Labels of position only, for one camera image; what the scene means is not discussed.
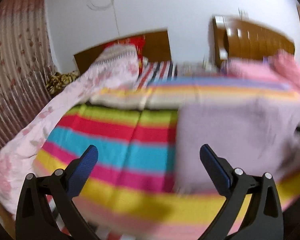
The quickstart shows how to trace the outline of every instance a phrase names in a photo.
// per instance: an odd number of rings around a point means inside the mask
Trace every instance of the pink towel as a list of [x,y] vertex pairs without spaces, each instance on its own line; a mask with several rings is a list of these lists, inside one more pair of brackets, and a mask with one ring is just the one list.
[[223,66],[228,76],[241,79],[282,82],[282,77],[271,69],[268,63],[262,61],[233,58]]
[[272,64],[277,73],[300,88],[300,65],[295,62],[293,55],[279,50],[272,58]]

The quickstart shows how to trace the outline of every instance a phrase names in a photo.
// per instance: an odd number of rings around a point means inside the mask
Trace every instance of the rainbow striped blanket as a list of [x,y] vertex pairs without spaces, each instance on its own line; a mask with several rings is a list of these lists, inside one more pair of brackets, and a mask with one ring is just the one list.
[[[178,106],[194,100],[233,104],[258,97],[300,102],[294,91],[264,86],[178,84],[103,90],[62,117],[39,151],[34,169],[39,176],[50,175],[93,144],[99,161],[74,199],[85,218],[146,239],[195,240],[225,199],[212,192],[173,193]],[[278,192],[285,208],[300,194],[300,171],[280,182]],[[248,203],[249,197],[233,230]]]

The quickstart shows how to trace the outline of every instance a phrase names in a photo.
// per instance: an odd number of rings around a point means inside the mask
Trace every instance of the metal screw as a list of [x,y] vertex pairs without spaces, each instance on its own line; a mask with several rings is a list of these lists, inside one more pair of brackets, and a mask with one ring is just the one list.
[[240,169],[240,168],[236,168],[236,169],[234,170],[234,173],[237,174],[237,175],[242,175],[242,174],[243,174],[243,170]]
[[54,172],[55,175],[57,176],[61,176],[63,174],[63,169],[57,169],[55,172]]
[[29,173],[27,176],[26,176],[26,179],[28,180],[31,180],[33,178],[33,174],[32,173]]
[[272,175],[269,172],[266,172],[265,176],[266,176],[267,179],[271,179],[272,178]]

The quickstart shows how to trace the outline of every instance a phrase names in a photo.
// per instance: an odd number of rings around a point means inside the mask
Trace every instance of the wooden bed frame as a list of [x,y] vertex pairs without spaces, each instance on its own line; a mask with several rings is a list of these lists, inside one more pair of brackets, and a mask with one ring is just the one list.
[[[124,38],[132,38],[140,35],[143,35],[145,37],[146,44],[143,47],[142,54],[144,57],[147,57],[149,59],[149,62],[160,62],[160,61],[171,60],[168,30],[166,29],[155,30],[152,32],[137,33],[125,37],[120,37],[112,41],[117,41]],[[88,70],[90,65],[102,53],[102,51],[104,50],[104,45],[107,44],[108,42],[111,41],[104,42],[103,44],[99,44],[97,46],[81,51],[74,55],[80,74],[83,74]]]
[[214,16],[215,64],[230,57],[262,60],[278,49],[294,54],[295,47],[284,34],[232,16]]

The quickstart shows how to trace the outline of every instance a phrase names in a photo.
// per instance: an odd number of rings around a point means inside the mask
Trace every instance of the pink floral blanket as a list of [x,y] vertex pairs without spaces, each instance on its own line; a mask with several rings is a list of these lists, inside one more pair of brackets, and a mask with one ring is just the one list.
[[94,62],[78,80],[53,98],[36,118],[0,150],[0,202],[14,216],[21,188],[38,150],[61,119],[81,100],[101,88],[132,86],[138,78],[136,49]]

